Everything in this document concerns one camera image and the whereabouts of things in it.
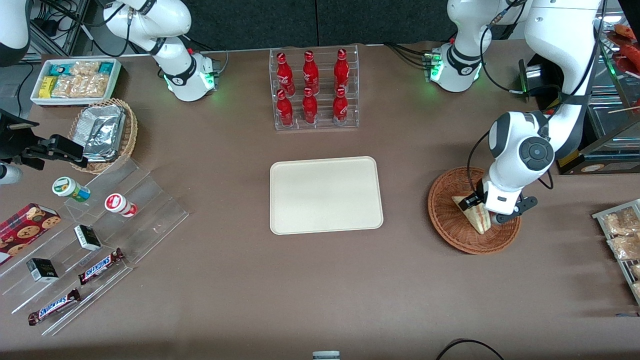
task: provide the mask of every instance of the brown table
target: brown table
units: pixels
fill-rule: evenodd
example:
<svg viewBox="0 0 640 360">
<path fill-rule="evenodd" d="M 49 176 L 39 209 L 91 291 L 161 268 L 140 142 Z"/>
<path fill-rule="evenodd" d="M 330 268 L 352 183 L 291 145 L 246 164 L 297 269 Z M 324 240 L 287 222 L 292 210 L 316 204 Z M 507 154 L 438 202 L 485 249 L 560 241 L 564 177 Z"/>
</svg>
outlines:
<svg viewBox="0 0 640 360">
<path fill-rule="evenodd" d="M 416 49 L 425 44 L 417 44 Z M 489 69 L 516 76 L 522 41 L 494 42 Z M 338 133 L 276 133 L 268 51 L 232 53 L 218 92 L 177 100 L 152 58 L 122 58 L 115 97 L 140 122 L 134 158 L 191 215 L 122 282 L 54 337 L 41 337 L 0 302 L 0 359 L 433 359 L 474 338 L 508 359 L 637 359 L 640 319 L 590 214 L 639 197 L 637 175 L 535 183 L 516 241 L 492 256 L 446 244 L 426 194 L 500 114 L 534 104 L 482 75 L 462 94 L 427 84 L 390 50 L 360 46 L 361 126 Z M 33 106 L 41 136 L 67 134 L 77 108 Z M 269 230 L 269 168 L 276 161 L 372 156 L 385 222 L 377 230 L 276 236 Z M 480 146 L 474 164 L 491 162 Z M 24 169 L 0 188 L 0 218 L 27 202 L 60 206 L 51 183 L 89 175 L 62 162 Z M 459 354 L 487 358 L 472 345 Z"/>
</svg>

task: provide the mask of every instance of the clear acrylic bottle rack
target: clear acrylic bottle rack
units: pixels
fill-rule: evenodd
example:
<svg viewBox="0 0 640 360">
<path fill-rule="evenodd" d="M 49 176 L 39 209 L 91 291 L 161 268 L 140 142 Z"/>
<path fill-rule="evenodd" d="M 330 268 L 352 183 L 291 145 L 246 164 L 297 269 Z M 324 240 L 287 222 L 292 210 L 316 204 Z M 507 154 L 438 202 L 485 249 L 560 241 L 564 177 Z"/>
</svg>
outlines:
<svg viewBox="0 0 640 360">
<path fill-rule="evenodd" d="M 349 106 L 347 108 L 347 120 L 342 126 L 333 123 L 333 100 L 335 89 L 333 87 L 333 67 L 338 60 L 338 50 L 347 51 L 347 62 L 349 63 L 349 90 L 346 94 Z M 314 125 L 307 124 L 304 119 L 302 109 L 302 99 L 304 99 L 305 80 L 302 74 L 302 66 L 305 64 L 305 51 L 314 52 L 314 60 L 320 73 L 320 92 L 316 95 L 318 102 L 318 120 Z M 280 88 L 278 82 L 278 60 L 276 55 L 284 53 L 287 56 L 287 63 L 293 71 L 293 83 L 296 86 L 296 93 L 289 98 L 293 105 L 293 126 L 284 127 L 278 116 L 276 104 L 278 98 L 276 92 Z M 358 127 L 360 124 L 360 108 L 358 100 L 360 98 L 359 82 L 360 66 L 358 64 L 358 46 L 326 46 L 309 47 L 306 49 L 272 49 L 269 52 L 269 78 L 271 80 L 271 99 L 273 101 L 273 118 L 277 131 L 295 130 L 316 130 L 316 129 L 343 129 L 345 127 Z"/>
<path fill-rule="evenodd" d="M 188 216 L 176 200 L 156 184 L 149 171 L 130 158 L 116 161 L 86 186 L 91 190 L 91 197 L 86 202 L 66 201 L 58 210 L 63 221 L 0 268 L 2 301 L 12 309 L 14 316 L 24 318 L 25 326 L 30 313 L 74 288 L 79 290 L 80 303 L 69 305 L 32 327 L 42 335 L 55 335 L 62 330 L 130 273 L 135 264 Z M 106 211 L 104 199 L 116 192 L 138 206 L 135 216 L 125 218 Z M 93 228 L 102 244 L 99 250 L 80 247 L 74 233 L 78 224 Z M 78 275 L 117 248 L 125 259 L 81 286 Z M 31 258 L 51 260 L 59 279 L 49 284 L 34 281 L 26 265 Z"/>
</svg>

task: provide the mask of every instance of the round wicker basket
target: round wicker basket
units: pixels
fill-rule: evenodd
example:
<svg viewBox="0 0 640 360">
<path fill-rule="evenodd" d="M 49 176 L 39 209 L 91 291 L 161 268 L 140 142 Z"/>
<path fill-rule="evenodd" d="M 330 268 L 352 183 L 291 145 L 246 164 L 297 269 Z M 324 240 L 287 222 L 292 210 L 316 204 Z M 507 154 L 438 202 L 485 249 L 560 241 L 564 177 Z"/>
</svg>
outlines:
<svg viewBox="0 0 640 360">
<path fill-rule="evenodd" d="M 120 140 L 120 149 L 118 150 L 118 157 L 116 160 L 121 159 L 125 156 L 131 156 L 133 153 L 133 148 L 136 146 L 136 136 L 138 135 L 138 121 L 136 120 L 136 114 L 133 113 L 129 105 L 120 100 L 120 99 L 108 99 L 101 102 L 96 102 L 95 104 L 91 104 L 90 106 L 107 106 L 107 105 L 118 105 L 121 106 L 127 113 L 127 117 L 125 119 L 124 130 L 122 131 L 122 137 Z M 73 138 L 74 133 L 76 132 L 76 126 L 78 123 L 78 119 L 80 118 L 80 113 L 76 116 L 76 120 L 71 125 L 71 130 L 69 131 L 69 138 Z M 90 172 L 91 174 L 99 174 L 105 169 L 107 169 L 111 164 L 115 162 L 109 163 L 89 163 L 86 168 L 81 168 L 75 164 L 71 164 L 78 171 L 82 172 Z"/>
<path fill-rule="evenodd" d="M 483 174 L 484 170 L 471 168 L 474 183 L 480 181 Z M 427 201 L 433 226 L 444 240 L 469 254 L 493 254 L 504 250 L 520 231 L 520 217 L 502 225 L 492 224 L 491 229 L 480 235 L 451 199 L 470 193 L 466 167 L 451 169 L 438 177 L 431 185 Z"/>
</svg>

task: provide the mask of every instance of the black cable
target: black cable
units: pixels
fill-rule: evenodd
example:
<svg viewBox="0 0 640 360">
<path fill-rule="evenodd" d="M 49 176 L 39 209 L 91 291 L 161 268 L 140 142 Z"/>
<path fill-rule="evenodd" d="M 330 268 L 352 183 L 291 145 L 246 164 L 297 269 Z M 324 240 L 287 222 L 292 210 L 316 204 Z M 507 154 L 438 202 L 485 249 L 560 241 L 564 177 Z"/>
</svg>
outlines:
<svg viewBox="0 0 640 360">
<path fill-rule="evenodd" d="M 580 83 L 578 83 L 578 86 L 576 86 L 575 89 L 571 92 L 571 95 L 575 95 L 575 93 L 578 92 L 578 90 L 580 89 L 584 81 L 587 80 L 587 75 L 589 75 L 591 67 L 593 66 L 593 60 L 596 57 L 596 52 L 598 51 L 598 44 L 600 43 L 600 36 L 602 35 L 602 26 L 604 25 L 604 13 L 606 9 L 607 9 L 607 0 L 602 0 L 602 11 L 600 12 L 600 25 L 598 27 L 598 33 L 596 34 L 596 41 L 593 44 L 591 59 L 589 59 L 589 65 L 587 65 L 587 69 L 584 71 L 584 74 L 582 75 L 582 79 L 580 80 Z"/>
<path fill-rule="evenodd" d="M 549 190 L 553 190 L 554 189 L 554 178 L 551 177 L 551 172 L 549 172 L 549 170 L 547 170 L 547 175 L 549 176 L 549 185 L 547 185 L 547 183 L 545 183 L 544 181 L 542 181 L 542 179 L 538 178 L 538 181 L 545 186 L 545 188 L 549 189 Z"/>
<path fill-rule="evenodd" d="M 197 40 L 193 40 L 192 38 L 189 38 L 186 35 L 183 35 L 182 37 L 185 38 L 189 42 L 192 42 L 192 43 L 194 43 L 196 45 L 200 45 L 200 47 L 202 47 L 203 49 L 205 49 L 207 51 L 214 51 L 214 49 L 211 46 L 207 45 L 207 44 L 203 44 L 203 43 L 201 43 L 201 42 L 199 42 Z"/>
<path fill-rule="evenodd" d="M 474 186 L 474 182 L 473 182 L 473 180 L 471 180 L 471 157 L 474 155 L 474 152 L 476 151 L 476 148 L 478 147 L 478 145 L 480 145 L 482 140 L 484 140 L 484 138 L 486 138 L 489 135 L 489 131 L 490 130 L 487 130 L 486 133 L 484 133 L 484 135 L 471 148 L 471 151 L 469 152 L 469 157 L 467 158 L 467 179 L 469 180 L 469 186 L 471 187 L 471 191 L 474 192 L 474 194 L 476 195 L 476 197 L 478 199 L 482 199 L 482 197 L 481 197 L 482 194 L 478 194 L 476 192 L 476 187 Z"/>
<path fill-rule="evenodd" d="M 442 356 L 450 348 L 456 346 L 457 344 L 462 344 L 462 343 L 474 343 L 474 344 L 482 345 L 482 346 L 486 347 L 487 349 L 491 350 L 500 360 L 504 360 L 504 358 L 495 349 L 493 349 L 489 345 L 483 343 L 482 341 L 477 341 L 477 340 L 472 340 L 472 339 L 460 339 L 460 340 L 456 340 L 456 341 L 452 342 L 451 344 L 447 345 L 444 349 L 442 349 L 442 351 L 438 354 L 438 357 L 436 357 L 436 360 L 440 360 L 440 358 L 442 358 Z"/>
<path fill-rule="evenodd" d="M 391 49 L 393 52 L 395 52 L 396 54 L 398 54 L 400 57 L 402 57 L 406 62 L 414 64 L 418 67 L 420 67 L 420 69 L 422 70 L 427 70 L 430 69 L 431 67 L 425 67 L 424 64 L 419 63 L 417 61 L 412 60 L 411 58 L 409 58 L 407 55 L 403 54 L 400 50 L 396 49 L 395 47 L 389 46 L 389 45 L 385 45 L 387 46 L 389 49 Z"/>
<path fill-rule="evenodd" d="M 127 25 L 127 38 L 125 39 L 124 47 L 122 48 L 122 51 L 120 51 L 120 54 L 117 54 L 117 55 L 113 55 L 113 54 L 107 53 L 105 50 L 102 50 L 100 45 L 97 42 L 95 42 L 95 40 L 91 40 L 91 41 L 95 44 L 95 46 L 98 48 L 98 50 L 102 51 L 102 53 L 105 54 L 106 56 L 110 56 L 112 58 L 117 58 L 119 56 L 122 56 L 124 54 L 124 52 L 127 50 L 127 46 L 129 46 L 129 32 L 130 32 L 130 30 L 131 30 L 131 24 L 128 24 Z"/>
<path fill-rule="evenodd" d="M 28 63 L 26 61 L 20 61 L 22 63 L 25 63 L 27 65 L 29 65 L 31 67 L 31 70 L 29 70 L 29 74 L 27 74 L 27 76 L 24 77 L 24 79 L 22 80 L 22 82 L 20 83 L 20 85 L 18 85 L 18 95 L 17 95 L 17 100 L 18 100 L 18 117 L 20 117 L 20 114 L 22 114 L 22 103 L 20 103 L 20 90 L 22 90 L 22 86 L 24 85 L 24 83 L 27 81 L 27 79 L 31 76 L 31 73 L 33 72 L 33 64 Z"/>
<path fill-rule="evenodd" d="M 404 50 L 407 53 L 411 53 L 411 54 L 414 54 L 414 55 L 417 55 L 417 56 L 420 56 L 420 57 L 424 55 L 424 53 L 421 53 L 418 50 L 409 49 L 408 47 L 404 47 L 404 46 L 402 46 L 400 44 L 396 44 L 395 42 L 383 42 L 382 44 L 386 45 L 388 47 L 392 46 L 392 47 L 395 47 L 396 49 Z"/>
</svg>

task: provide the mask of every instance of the coca-cola bottle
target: coca-cola bottle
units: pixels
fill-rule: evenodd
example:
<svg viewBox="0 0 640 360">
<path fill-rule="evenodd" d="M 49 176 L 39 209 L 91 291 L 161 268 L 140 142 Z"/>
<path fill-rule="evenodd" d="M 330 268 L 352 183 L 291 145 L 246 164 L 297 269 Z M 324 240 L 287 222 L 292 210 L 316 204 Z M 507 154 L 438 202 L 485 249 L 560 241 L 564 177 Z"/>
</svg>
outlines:
<svg viewBox="0 0 640 360">
<path fill-rule="evenodd" d="M 280 87 L 287 93 L 287 97 L 292 97 L 296 93 L 296 86 L 293 85 L 293 71 L 291 71 L 284 53 L 278 53 L 276 58 L 278 59 L 278 82 Z"/>
<path fill-rule="evenodd" d="M 317 95 L 320 92 L 320 79 L 313 51 L 305 51 L 305 66 L 302 67 L 302 73 L 305 76 L 305 86 L 310 87 L 314 95 Z"/>
<path fill-rule="evenodd" d="M 344 88 L 338 88 L 336 98 L 333 100 L 333 123 L 343 126 L 347 122 L 347 106 L 349 103 L 344 97 Z"/>
<path fill-rule="evenodd" d="M 349 92 L 349 63 L 347 62 L 347 51 L 345 49 L 338 50 L 338 61 L 333 67 L 334 90 L 337 92 L 339 88 L 344 88 L 344 92 Z"/>
<path fill-rule="evenodd" d="M 293 126 L 293 106 L 291 106 L 291 101 L 287 99 L 287 94 L 283 89 L 278 89 L 278 103 L 276 107 L 278 108 L 278 116 L 280 117 L 280 122 L 284 127 L 292 127 Z"/>
<path fill-rule="evenodd" d="M 318 101 L 310 87 L 305 88 L 305 98 L 302 99 L 302 108 L 305 111 L 305 121 L 307 124 L 315 124 L 318 118 Z"/>
</svg>

